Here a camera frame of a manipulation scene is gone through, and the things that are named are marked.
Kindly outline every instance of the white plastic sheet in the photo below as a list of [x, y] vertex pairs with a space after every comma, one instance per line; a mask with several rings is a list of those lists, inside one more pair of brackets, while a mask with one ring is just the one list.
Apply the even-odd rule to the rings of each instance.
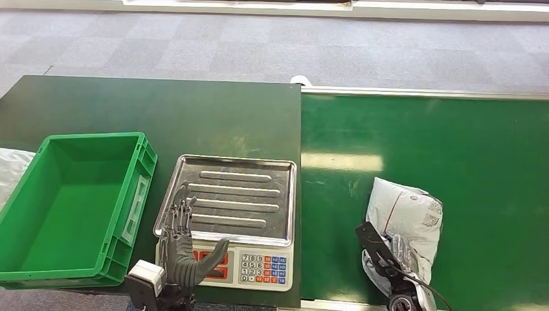
[[[414, 272], [426, 283], [431, 281], [442, 227], [442, 203], [427, 191], [375, 178], [366, 221], [371, 222], [400, 261], [404, 270]], [[387, 296], [389, 281], [375, 272], [363, 251], [364, 272]]]
[[34, 152], [0, 148], [0, 211], [27, 170]]

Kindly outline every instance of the scale keypad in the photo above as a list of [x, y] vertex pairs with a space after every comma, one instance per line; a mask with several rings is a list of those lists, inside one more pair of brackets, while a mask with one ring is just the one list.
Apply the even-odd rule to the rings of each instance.
[[241, 254], [239, 279], [255, 284], [286, 284], [286, 262], [285, 256]]

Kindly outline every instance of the black cable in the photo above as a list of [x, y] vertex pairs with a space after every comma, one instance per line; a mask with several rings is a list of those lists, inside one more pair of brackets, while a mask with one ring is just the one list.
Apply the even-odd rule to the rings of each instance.
[[405, 277], [407, 277], [408, 279], [414, 281], [414, 282], [418, 282], [420, 283], [422, 286], [428, 288], [430, 291], [432, 291], [437, 297], [438, 299], [440, 299], [440, 301], [442, 301], [442, 303], [446, 306], [446, 308], [448, 308], [448, 311], [454, 311], [454, 309], [452, 309], [452, 307], [450, 306], [450, 304], [448, 303], [448, 301], [446, 301], [446, 299], [444, 299], [444, 297], [439, 293], [437, 292], [432, 286], [430, 286], [429, 284], [427, 284], [426, 282], [423, 282], [422, 280], [419, 280], [411, 275], [409, 275], [408, 273], [405, 273], [404, 271], [400, 270], [399, 268], [395, 267], [393, 265], [393, 263], [391, 263], [391, 260], [386, 260], [385, 261], [389, 266], [391, 266], [391, 268], [395, 269], [396, 271], [400, 272], [400, 274], [404, 275]]

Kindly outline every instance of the green table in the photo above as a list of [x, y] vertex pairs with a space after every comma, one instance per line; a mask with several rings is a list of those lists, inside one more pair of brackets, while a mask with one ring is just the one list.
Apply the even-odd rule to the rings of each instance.
[[[286, 159], [300, 163], [300, 88], [116, 78], [24, 76], [0, 99], [0, 146], [36, 151], [50, 134], [144, 132], [159, 160], [131, 266], [154, 262], [153, 225], [182, 154]], [[261, 292], [200, 286], [197, 299], [250, 305], [300, 304], [300, 204], [296, 206], [293, 287]], [[123, 293], [124, 287], [92, 288]]]
[[[211, 104], [213, 98], [229, 107], [251, 108], [252, 119], [275, 113], [269, 109], [273, 106], [280, 110], [276, 113], [293, 109], [284, 106], [286, 101], [301, 101], [303, 265], [301, 293], [295, 285], [286, 294], [201, 288], [203, 300], [219, 294], [218, 301], [280, 306], [298, 305], [300, 297], [384, 303], [362, 271], [361, 247], [353, 233], [364, 217], [373, 178], [379, 176], [423, 188], [443, 201], [444, 227], [432, 285], [455, 309], [513, 310], [549, 303], [544, 272], [549, 256], [544, 242], [549, 236], [544, 195], [549, 101], [542, 98], [308, 87], [300, 99], [299, 91], [289, 85], [24, 77], [0, 99], [0, 145], [35, 150], [52, 129], [117, 132], [145, 126], [159, 153], [152, 186], [159, 193], [151, 192], [147, 202], [138, 235], [142, 247], [134, 258], [151, 259], [156, 211], [150, 205], [161, 201], [175, 159], [186, 152], [181, 139], [193, 153], [211, 154], [212, 146], [199, 143], [191, 133], [163, 137], [160, 133], [176, 132], [177, 125], [147, 120], [159, 115], [175, 119], [173, 115], [186, 111], [178, 105], [198, 106], [208, 115], [211, 108], [199, 104]], [[74, 111], [73, 105], [92, 115]], [[261, 122], [249, 133], [255, 139], [227, 141], [220, 135], [225, 147], [215, 151], [225, 156], [295, 157], [296, 148], [288, 144], [293, 146], [299, 135], [292, 135], [290, 143], [276, 135], [280, 133], [262, 139], [269, 123]], [[211, 131], [208, 137], [214, 139], [215, 126], [200, 128]]]
[[305, 89], [303, 298], [383, 303], [353, 232], [378, 176], [443, 202], [431, 284], [455, 310], [547, 305], [549, 100], [519, 98]]

